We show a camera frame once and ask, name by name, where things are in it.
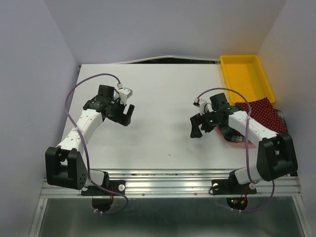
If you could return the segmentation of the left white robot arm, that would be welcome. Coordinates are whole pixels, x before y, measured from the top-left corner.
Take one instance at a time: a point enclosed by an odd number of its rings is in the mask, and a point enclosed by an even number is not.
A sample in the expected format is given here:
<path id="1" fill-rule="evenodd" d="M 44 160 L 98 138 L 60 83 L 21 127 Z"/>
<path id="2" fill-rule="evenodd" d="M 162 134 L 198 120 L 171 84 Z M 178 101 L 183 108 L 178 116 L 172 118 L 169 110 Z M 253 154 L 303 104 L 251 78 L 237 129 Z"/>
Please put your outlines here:
<path id="1" fill-rule="evenodd" d="M 118 89 L 100 85 L 98 93 L 83 106 L 78 121 L 73 122 L 69 134 L 56 146 L 45 152 L 46 179 L 48 184 L 74 190 L 92 186 L 100 195 L 110 188 L 107 172 L 91 172 L 86 157 L 87 143 L 96 129 L 106 120 L 128 126 L 134 105 L 127 105 L 133 92 L 121 85 Z M 91 182 L 91 176 L 97 178 Z"/>

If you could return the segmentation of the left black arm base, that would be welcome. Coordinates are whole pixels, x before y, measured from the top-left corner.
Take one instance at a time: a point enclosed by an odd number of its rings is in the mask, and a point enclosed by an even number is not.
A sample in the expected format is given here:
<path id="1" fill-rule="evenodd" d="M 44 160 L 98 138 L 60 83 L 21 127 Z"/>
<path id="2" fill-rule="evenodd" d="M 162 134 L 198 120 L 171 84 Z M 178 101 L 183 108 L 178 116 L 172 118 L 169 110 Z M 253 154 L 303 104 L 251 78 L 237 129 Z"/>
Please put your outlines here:
<path id="1" fill-rule="evenodd" d="M 128 198 L 125 195 L 126 181 L 112 180 L 107 172 L 104 172 L 101 178 L 101 184 L 88 180 L 81 190 L 81 196 L 92 198 L 91 206 L 95 213 L 113 215 L 123 211 L 128 205 Z M 117 207 L 116 198 L 125 199 L 125 204 Z"/>

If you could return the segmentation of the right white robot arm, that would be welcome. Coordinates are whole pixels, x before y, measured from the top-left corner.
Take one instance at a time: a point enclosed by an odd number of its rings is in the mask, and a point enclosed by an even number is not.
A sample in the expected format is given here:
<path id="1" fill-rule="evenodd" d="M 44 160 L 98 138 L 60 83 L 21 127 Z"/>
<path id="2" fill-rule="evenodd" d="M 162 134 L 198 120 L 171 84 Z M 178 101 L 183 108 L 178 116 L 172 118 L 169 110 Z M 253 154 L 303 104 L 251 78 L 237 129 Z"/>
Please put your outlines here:
<path id="1" fill-rule="evenodd" d="M 200 138 L 203 132 L 209 133 L 217 126 L 226 125 L 257 148 L 254 164 L 247 163 L 244 168 L 229 174 L 227 187 L 231 192 L 238 193 L 248 183 L 272 181 L 298 170 L 293 139 L 288 133 L 277 133 L 264 127 L 248 115 L 249 111 L 230 105 L 224 93 L 210 97 L 210 101 L 211 110 L 207 108 L 206 100 L 194 100 L 199 112 L 190 118 L 190 137 Z"/>

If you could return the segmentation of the red polka dot skirt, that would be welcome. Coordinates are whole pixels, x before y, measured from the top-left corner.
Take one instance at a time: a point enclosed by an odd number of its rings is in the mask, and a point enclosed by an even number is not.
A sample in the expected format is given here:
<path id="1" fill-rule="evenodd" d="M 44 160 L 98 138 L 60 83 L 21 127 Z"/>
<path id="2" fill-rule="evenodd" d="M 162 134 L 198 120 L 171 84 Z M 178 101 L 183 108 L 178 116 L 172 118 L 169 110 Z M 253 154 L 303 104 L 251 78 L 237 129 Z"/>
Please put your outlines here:
<path id="1" fill-rule="evenodd" d="M 258 123 L 277 133 L 288 132 L 283 113 L 274 109 L 268 98 L 249 102 L 251 118 Z"/>

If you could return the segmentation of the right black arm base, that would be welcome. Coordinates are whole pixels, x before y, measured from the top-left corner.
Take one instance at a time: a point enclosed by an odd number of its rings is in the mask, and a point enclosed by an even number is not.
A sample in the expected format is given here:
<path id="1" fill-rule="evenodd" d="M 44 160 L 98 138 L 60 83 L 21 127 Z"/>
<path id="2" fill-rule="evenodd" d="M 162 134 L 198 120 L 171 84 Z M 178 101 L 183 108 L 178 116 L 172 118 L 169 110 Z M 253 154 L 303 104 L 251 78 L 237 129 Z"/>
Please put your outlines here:
<path id="1" fill-rule="evenodd" d="M 226 179 L 212 180 L 209 193 L 213 196 L 228 196 L 226 202 L 230 208 L 245 211 L 248 205 L 248 195 L 257 194 L 257 190 L 256 187 L 251 188 L 250 183 L 240 184 L 232 171 Z"/>

